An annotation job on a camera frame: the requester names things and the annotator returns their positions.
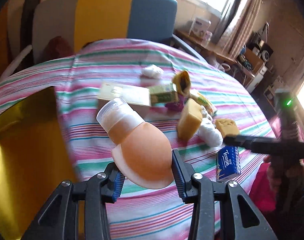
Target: clear plastic cup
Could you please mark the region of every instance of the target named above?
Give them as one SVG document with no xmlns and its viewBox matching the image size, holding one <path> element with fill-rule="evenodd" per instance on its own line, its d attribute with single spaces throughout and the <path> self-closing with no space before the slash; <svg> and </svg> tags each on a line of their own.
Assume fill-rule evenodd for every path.
<svg viewBox="0 0 304 240">
<path fill-rule="evenodd" d="M 123 98 L 115 98 L 106 103 L 98 112 L 96 120 L 116 145 L 144 122 Z"/>
</svg>

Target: metal screw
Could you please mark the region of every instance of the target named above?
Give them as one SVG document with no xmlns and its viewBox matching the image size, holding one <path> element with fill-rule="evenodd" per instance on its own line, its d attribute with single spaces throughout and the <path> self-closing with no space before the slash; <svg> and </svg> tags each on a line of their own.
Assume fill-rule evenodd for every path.
<svg viewBox="0 0 304 240">
<path fill-rule="evenodd" d="M 63 187 L 70 186 L 70 184 L 71 184 L 71 182 L 70 182 L 69 180 L 64 180 L 64 181 L 61 182 L 61 185 L 62 185 Z"/>
<path fill-rule="evenodd" d="M 193 174 L 193 178 L 195 178 L 195 179 L 202 179 L 203 175 L 201 173 L 194 173 Z"/>
<path fill-rule="evenodd" d="M 106 174 L 104 173 L 104 172 L 100 172 L 100 173 L 98 173 L 97 175 L 96 175 L 99 179 L 104 179 L 104 178 L 106 178 Z"/>
<path fill-rule="evenodd" d="M 229 186 L 230 187 L 236 187 L 237 186 L 237 182 L 235 180 L 230 180 L 229 181 Z"/>
</svg>

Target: tissue pack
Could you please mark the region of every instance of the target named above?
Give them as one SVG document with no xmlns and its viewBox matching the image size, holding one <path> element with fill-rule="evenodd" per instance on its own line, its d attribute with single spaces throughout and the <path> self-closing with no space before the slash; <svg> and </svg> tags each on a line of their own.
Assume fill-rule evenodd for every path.
<svg viewBox="0 0 304 240">
<path fill-rule="evenodd" d="M 241 175 L 239 150 L 234 146 L 225 146 L 217 153 L 217 181 L 227 181 Z"/>
</svg>

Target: small box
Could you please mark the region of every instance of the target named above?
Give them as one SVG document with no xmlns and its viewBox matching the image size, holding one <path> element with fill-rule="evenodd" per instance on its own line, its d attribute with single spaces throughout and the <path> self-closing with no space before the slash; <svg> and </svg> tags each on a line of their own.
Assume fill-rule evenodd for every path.
<svg viewBox="0 0 304 240">
<path fill-rule="evenodd" d="M 205 38 L 206 31 L 208 30 L 210 25 L 211 25 L 210 21 L 197 17 L 195 18 L 195 20 L 191 25 L 189 35 L 203 40 Z"/>
<path fill-rule="evenodd" d="M 216 181 L 224 182 L 241 175 L 239 150 L 234 146 L 225 146 L 217 153 Z"/>
<path fill-rule="evenodd" d="M 98 110 L 114 98 L 123 98 L 141 117 L 145 117 L 151 107 L 148 88 L 103 82 Z"/>
<path fill-rule="evenodd" d="M 148 87 L 151 96 L 151 104 L 178 102 L 178 92 L 173 83 Z"/>
</svg>

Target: table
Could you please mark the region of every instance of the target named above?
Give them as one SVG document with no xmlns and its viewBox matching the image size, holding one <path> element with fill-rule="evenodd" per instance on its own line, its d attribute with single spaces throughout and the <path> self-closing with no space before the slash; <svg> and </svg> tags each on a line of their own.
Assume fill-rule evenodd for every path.
<svg viewBox="0 0 304 240">
<path fill-rule="evenodd" d="M 203 57 L 208 57 L 211 54 L 214 54 L 216 58 L 226 61 L 229 64 L 233 65 L 236 63 L 236 60 L 232 59 L 231 56 L 227 53 L 224 53 L 222 51 L 222 48 L 220 48 L 219 46 L 215 45 L 212 42 L 209 42 L 207 45 L 204 45 L 202 43 L 201 39 L 197 39 L 194 38 L 192 36 L 190 36 L 188 34 L 188 32 L 185 31 L 180 31 L 180 30 L 176 30 L 175 34 L 181 38 L 181 39 L 187 39 L 188 41 L 190 41 L 191 43 L 193 43 L 195 46 L 197 46 L 198 48 L 201 49 L 201 56 Z"/>
<path fill-rule="evenodd" d="M 255 75 L 250 70 L 243 67 L 242 64 L 239 61 L 236 61 L 235 65 L 234 65 L 234 70 L 233 70 L 232 77 L 235 77 L 236 71 L 237 71 L 237 69 L 239 69 L 242 72 L 242 74 L 244 74 L 244 79 L 243 79 L 243 82 L 242 82 L 243 86 L 245 84 L 245 80 L 246 80 L 247 77 L 250 78 L 251 80 L 253 80 L 255 78 Z"/>
<path fill-rule="evenodd" d="M 161 80 L 143 77 L 140 70 L 155 64 L 164 70 Z M 192 88 L 198 89 L 218 109 L 216 118 L 235 120 L 241 134 L 274 134 L 264 114 L 234 78 L 207 63 L 168 47 L 142 40 L 97 41 L 78 54 L 41 63 L 0 82 L 0 114 L 21 99 L 55 86 L 59 120 L 66 143 L 84 180 L 104 171 L 115 147 L 96 121 L 97 96 L 103 80 L 135 86 L 167 83 L 175 73 L 187 70 Z M 154 106 L 145 120 L 158 127 L 172 149 L 211 180 L 216 176 L 216 150 L 198 135 L 188 142 L 177 138 L 180 113 Z M 239 149 L 242 175 L 236 180 L 249 193 L 264 155 Z M 193 205 L 183 204 L 175 184 L 148 190 L 125 180 L 121 197 L 107 204 L 112 239 L 185 239 Z M 215 203 L 215 229 L 220 228 L 219 203 Z"/>
</svg>

